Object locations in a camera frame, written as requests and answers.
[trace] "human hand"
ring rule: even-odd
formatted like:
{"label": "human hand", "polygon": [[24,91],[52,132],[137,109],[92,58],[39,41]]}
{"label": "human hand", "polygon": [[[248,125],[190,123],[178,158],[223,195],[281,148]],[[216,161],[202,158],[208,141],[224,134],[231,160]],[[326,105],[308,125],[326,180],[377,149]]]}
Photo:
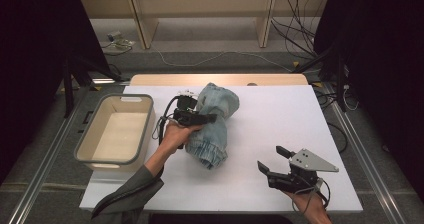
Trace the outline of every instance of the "human hand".
{"label": "human hand", "polygon": [[161,146],[169,148],[172,153],[175,153],[181,144],[186,144],[188,138],[193,131],[202,129],[203,125],[182,126],[175,121],[169,121],[166,125],[165,134]]}
{"label": "human hand", "polygon": [[300,212],[311,224],[331,223],[324,208],[321,197],[315,193],[294,194],[284,192],[289,196]]}

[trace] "white table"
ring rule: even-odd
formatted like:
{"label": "white table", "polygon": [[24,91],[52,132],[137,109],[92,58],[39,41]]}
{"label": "white table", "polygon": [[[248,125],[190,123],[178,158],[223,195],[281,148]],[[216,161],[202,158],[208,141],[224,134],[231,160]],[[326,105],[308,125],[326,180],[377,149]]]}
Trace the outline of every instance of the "white table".
{"label": "white table", "polygon": [[[156,118],[178,91],[200,92],[203,86],[128,86],[124,93],[149,94]],[[164,187],[147,203],[146,211],[171,213],[283,213],[291,200],[268,187],[257,161],[271,171],[290,171],[288,160],[275,152],[281,145],[297,152],[307,148],[339,168],[318,172],[331,188],[330,212],[360,212],[358,200],[331,133],[310,86],[228,86],[240,98],[240,109],[227,121],[228,159],[207,170],[183,150],[165,164]],[[156,149],[151,140],[146,158]],[[80,208],[92,209],[131,174],[93,172]],[[325,186],[321,188],[327,195]]]}

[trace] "storage bin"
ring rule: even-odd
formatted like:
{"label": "storage bin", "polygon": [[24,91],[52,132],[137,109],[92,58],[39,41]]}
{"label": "storage bin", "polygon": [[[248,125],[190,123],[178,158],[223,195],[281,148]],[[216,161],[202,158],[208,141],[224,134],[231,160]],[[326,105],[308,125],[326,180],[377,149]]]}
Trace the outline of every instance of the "storage bin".
{"label": "storage bin", "polygon": [[74,156],[93,170],[137,171],[144,164],[154,122],[151,96],[107,95],[97,105]]}

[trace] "folded jeans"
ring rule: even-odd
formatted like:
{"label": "folded jeans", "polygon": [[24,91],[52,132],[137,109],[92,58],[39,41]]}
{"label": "folded jeans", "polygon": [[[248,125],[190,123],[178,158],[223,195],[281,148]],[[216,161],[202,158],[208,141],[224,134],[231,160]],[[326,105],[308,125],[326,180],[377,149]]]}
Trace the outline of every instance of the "folded jeans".
{"label": "folded jeans", "polygon": [[217,114],[217,119],[215,123],[208,123],[190,135],[186,151],[199,158],[206,168],[216,168],[227,159],[225,121],[239,106],[239,98],[234,92],[213,83],[209,83],[199,94],[196,110],[202,115]]}

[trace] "metal frame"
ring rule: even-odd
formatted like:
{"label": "metal frame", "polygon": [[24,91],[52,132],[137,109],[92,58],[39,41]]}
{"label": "metal frame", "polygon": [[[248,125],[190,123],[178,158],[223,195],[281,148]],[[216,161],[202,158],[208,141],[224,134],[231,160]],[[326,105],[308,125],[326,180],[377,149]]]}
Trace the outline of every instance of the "metal frame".
{"label": "metal frame", "polygon": [[[331,84],[325,83],[324,87],[327,90],[327,93],[334,92]],[[390,193],[383,178],[380,176],[380,173],[374,165],[372,158],[368,155],[368,152],[366,151],[361,139],[356,133],[355,128],[350,122],[347,113],[343,112],[338,105],[332,104],[332,108],[336,113],[337,119],[342,125],[343,130],[347,134],[349,143],[355,152],[355,155],[358,158],[358,161],[361,164],[361,167],[364,170],[365,175],[367,176],[368,181],[374,190],[374,193],[380,201],[381,207],[386,213],[387,219],[392,224],[406,223],[406,220],[401,213],[399,206],[393,198],[393,195]]]}
{"label": "metal frame", "polygon": [[59,153],[63,143],[65,142],[66,137],[70,131],[70,127],[75,119],[76,113],[81,106],[84,98],[87,96],[90,87],[81,87],[78,91],[77,104],[69,116],[62,122],[59,131],[57,132],[52,144],[50,145],[49,150],[44,156],[43,161],[41,162],[37,172],[34,175],[34,178],[29,183],[27,189],[22,195],[19,203],[15,207],[13,214],[11,215],[9,222],[10,224],[15,223],[24,223],[31,208],[34,204],[38,193],[41,190],[43,182],[46,180],[50,170],[56,160],[57,154]]}

